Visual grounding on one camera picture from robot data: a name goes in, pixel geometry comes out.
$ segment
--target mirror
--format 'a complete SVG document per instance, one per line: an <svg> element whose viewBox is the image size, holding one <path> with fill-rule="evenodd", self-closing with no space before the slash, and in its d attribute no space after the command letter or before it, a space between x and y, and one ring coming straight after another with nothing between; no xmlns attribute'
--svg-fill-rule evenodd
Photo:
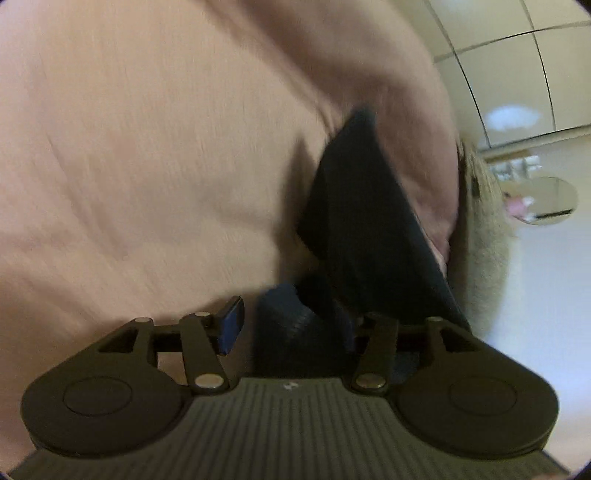
<svg viewBox="0 0 591 480"><path fill-rule="evenodd" d="M514 216L529 225L552 225L563 222L573 214L579 202L576 189L569 182L557 177L502 182L501 187L506 204L523 204L523 212Z"/></svg>

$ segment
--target black plastic device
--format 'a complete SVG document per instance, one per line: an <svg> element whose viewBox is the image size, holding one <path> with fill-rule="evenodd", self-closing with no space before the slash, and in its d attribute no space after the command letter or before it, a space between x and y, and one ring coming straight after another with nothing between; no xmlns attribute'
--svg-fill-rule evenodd
<svg viewBox="0 0 591 480"><path fill-rule="evenodd" d="M10 473L52 479L530 479L557 397L538 375L441 318L367 314L343 378L230 381L217 355L242 327L234 297L177 325L135 319L34 381L22 418L38 450ZM183 353L187 385L157 368ZM391 379L397 356L419 369Z"/></svg>

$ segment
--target metal rivet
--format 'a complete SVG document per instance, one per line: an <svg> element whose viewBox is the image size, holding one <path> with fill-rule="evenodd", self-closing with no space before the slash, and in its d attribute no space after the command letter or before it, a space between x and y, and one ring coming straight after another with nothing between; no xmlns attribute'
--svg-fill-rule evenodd
<svg viewBox="0 0 591 480"><path fill-rule="evenodd" d="M195 385L201 388L220 388L223 385L223 378L218 374L203 374L195 379Z"/></svg>
<svg viewBox="0 0 591 480"><path fill-rule="evenodd" d="M386 384L386 379L378 374L361 374L355 379L358 387L377 390Z"/></svg>

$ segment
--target wrinkled fabric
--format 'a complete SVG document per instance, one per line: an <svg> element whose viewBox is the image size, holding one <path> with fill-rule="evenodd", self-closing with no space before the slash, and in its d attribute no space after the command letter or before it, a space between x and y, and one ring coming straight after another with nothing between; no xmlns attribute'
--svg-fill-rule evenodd
<svg viewBox="0 0 591 480"><path fill-rule="evenodd" d="M0 4L4 469L32 448L19 400L44 371L133 317L234 294L250 312L310 271L294 226L327 137L368 95L445 257L453 125L410 28L380 0L228 5ZM249 368L249 338L247 321L230 370Z"/></svg>
<svg viewBox="0 0 591 480"><path fill-rule="evenodd" d="M402 325L442 317L470 329L384 158L369 109L356 111L324 150L297 232L349 311Z"/></svg>

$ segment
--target ribbed rubber surface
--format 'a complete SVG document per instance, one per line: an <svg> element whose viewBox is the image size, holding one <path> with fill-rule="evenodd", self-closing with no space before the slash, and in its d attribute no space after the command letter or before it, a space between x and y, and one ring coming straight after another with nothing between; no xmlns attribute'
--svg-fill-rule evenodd
<svg viewBox="0 0 591 480"><path fill-rule="evenodd" d="M531 480L562 472L543 452L518 459L457 458L409 434L381 398L338 379L243 379L229 394L197 398L149 447L81 460L38 451L14 480Z"/></svg>

